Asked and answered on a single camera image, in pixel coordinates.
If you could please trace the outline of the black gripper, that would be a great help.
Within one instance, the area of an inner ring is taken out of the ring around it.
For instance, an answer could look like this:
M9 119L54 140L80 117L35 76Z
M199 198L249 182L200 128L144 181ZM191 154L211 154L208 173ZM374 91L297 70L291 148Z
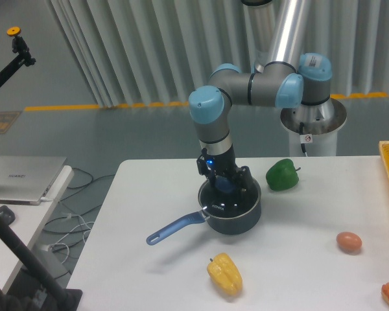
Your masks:
M249 191L252 187L252 175L248 166L237 167L233 146L223 154L211 155L207 148L196 160L198 172L207 178L210 186L215 187L216 176L229 178L234 190L239 192Z

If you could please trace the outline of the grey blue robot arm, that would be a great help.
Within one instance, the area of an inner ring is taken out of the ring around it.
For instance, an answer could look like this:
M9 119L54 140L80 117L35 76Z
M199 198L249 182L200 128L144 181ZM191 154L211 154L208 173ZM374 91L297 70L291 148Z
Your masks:
M297 108L330 97L331 63L318 53L302 54L310 1L283 1L268 57L262 69L242 73L230 63L218 66L209 83L189 96L189 110L202 147L198 171L225 194L253 185L249 168L239 168L230 137L232 105Z

